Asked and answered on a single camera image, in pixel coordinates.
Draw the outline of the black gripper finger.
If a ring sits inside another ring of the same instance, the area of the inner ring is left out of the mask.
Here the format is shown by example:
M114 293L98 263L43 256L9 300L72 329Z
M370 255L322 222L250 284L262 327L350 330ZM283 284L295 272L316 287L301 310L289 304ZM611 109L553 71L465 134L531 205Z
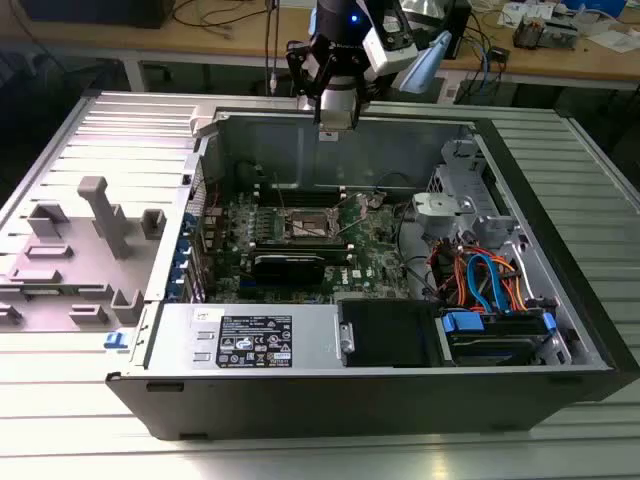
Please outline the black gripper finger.
M368 103L369 97L363 64L352 63L350 65L350 73L353 77L353 101L350 108L350 127L355 129L362 107Z
M299 107L310 110L317 125L339 125L338 45L335 42L289 42L286 60Z

